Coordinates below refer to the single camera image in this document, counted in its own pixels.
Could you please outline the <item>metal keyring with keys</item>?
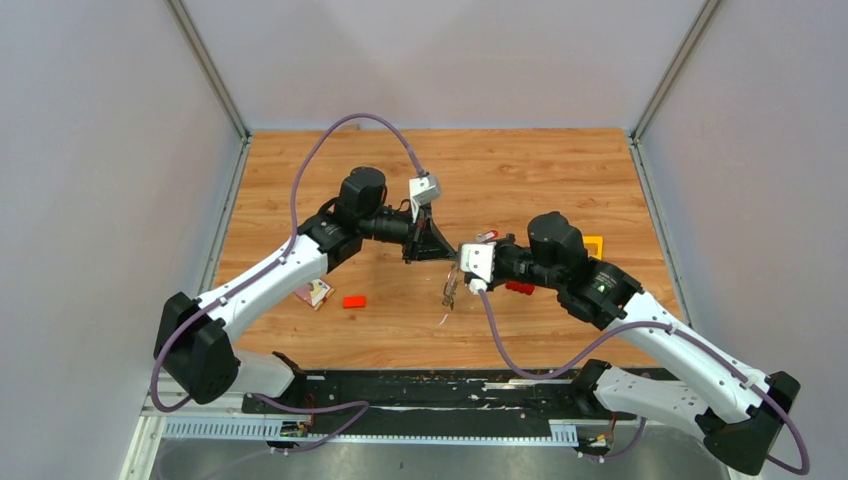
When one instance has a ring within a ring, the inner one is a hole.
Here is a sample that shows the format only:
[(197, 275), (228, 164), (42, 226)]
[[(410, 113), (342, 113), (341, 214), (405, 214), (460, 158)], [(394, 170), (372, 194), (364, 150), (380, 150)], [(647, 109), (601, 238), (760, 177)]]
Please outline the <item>metal keyring with keys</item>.
[(442, 292), (442, 305), (453, 310), (455, 307), (456, 291), (462, 280), (462, 272), (459, 265), (454, 262), (448, 271)]

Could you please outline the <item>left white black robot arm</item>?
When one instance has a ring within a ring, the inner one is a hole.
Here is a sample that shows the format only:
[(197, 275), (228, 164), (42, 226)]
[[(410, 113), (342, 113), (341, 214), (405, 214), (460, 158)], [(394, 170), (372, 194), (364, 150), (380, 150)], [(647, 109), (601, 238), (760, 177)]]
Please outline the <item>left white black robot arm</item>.
[(260, 394), (283, 413), (298, 411), (306, 386), (281, 353), (240, 351), (235, 342), (262, 315), (356, 255), (366, 240), (397, 244), (405, 263), (452, 260), (455, 249), (433, 220), (437, 177), (409, 182), (404, 209), (386, 205), (385, 175), (357, 167), (339, 193), (306, 219), (279, 249), (230, 282), (195, 298), (179, 292), (163, 307), (154, 347), (157, 379), (166, 371), (188, 399), (208, 404), (234, 392)]

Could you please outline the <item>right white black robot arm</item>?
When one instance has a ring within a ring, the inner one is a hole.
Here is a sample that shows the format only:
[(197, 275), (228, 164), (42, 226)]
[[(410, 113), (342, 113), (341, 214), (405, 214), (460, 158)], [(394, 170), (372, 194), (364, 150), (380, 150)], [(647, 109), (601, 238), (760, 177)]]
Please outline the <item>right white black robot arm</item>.
[(810, 471), (808, 448), (790, 417), (797, 379), (784, 371), (765, 373), (703, 338), (631, 275), (592, 257), (580, 230), (561, 213), (533, 218), (527, 233), (524, 246), (513, 235), (483, 236), (472, 262), (483, 275), (470, 281), (474, 293), (486, 296), (515, 284), (554, 290), (560, 306), (597, 328), (602, 340), (629, 342), (673, 376), (672, 382), (640, 379), (583, 350), (574, 358), (579, 373), (570, 392), (577, 413), (592, 418), (608, 410), (662, 423), (751, 476), (772, 460), (777, 438), (788, 431), (800, 457), (793, 472)]

